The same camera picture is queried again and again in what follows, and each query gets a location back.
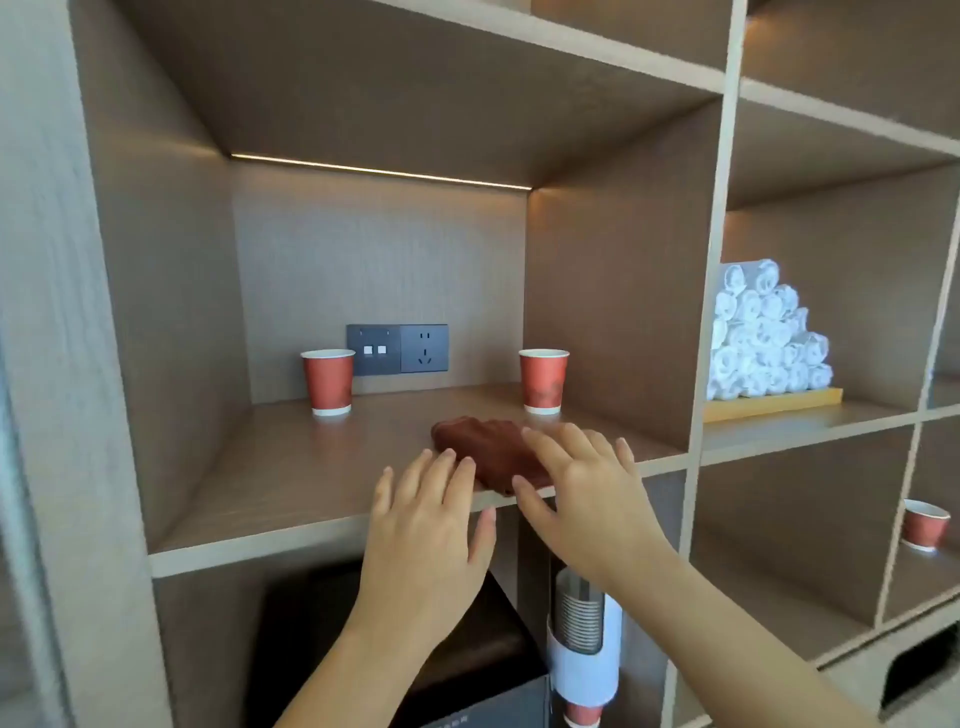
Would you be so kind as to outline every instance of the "pyramid of white rolls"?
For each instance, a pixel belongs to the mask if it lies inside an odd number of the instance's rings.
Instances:
[[[775,261],[724,265],[714,308],[707,399],[829,387],[829,341],[806,330],[808,313],[797,291],[780,283]]]

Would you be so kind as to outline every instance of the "shelf light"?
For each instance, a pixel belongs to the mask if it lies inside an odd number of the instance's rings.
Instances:
[[[499,187],[500,189],[520,189],[529,192],[533,187],[520,184],[503,184],[501,182],[478,182],[477,180],[458,180],[453,177],[435,177],[434,175],[415,175],[412,172],[391,172],[386,169],[370,169],[368,167],[347,167],[344,164],[326,164],[319,161],[304,161],[302,159],[284,159],[280,157],[262,157],[261,155],[242,155],[231,153],[234,159],[250,161],[266,161],[273,164],[296,164],[302,167],[321,167],[323,169],[337,169],[342,172],[364,172],[371,175],[385,175],[386,177],[406,177],[413,180],[430,180],[431,182],[452,182],[454,184],[472,184],[480,187]]]

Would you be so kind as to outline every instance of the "yellow tray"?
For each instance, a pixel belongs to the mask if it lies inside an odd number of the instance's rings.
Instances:
[[[799,392],[795,395],[769,395],[767,397],[741,397],[737,400],[711,400],[704,405],[704,423],[719,423],[724,420],[740,420],[756,415],[772,415],[810,407],[823,407],[843,401],[843,390],[838,387]]]

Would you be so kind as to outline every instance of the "hand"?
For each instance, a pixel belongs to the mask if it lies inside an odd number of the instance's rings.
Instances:
[[[496,511],[484,511],[468,546],[476,465],[424,450],[400,477],[387,468],[373,493],[360,593],[347,630],[403,640],[426,660],[460,622],[483,585],[496,543]]]
[[[517,505],[550,550],[619,599],[638,570],[654,570],[677,554],[657,523],[625,440],[611,446],[599,432],[571,423],[560,425],[555,437],[523,429],[523,439],[553,478],[556,513],[520,475],[514,476]]]

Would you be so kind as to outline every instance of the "person's left hand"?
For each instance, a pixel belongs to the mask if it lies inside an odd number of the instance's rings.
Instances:
[[[476,465],[452,449],[424,450],[393,489],[387,468],[373,495],[360,594],[348,629],[397,639],[429,656],[476,598],[496,543],[496,511],[485,510],[468,544]]]

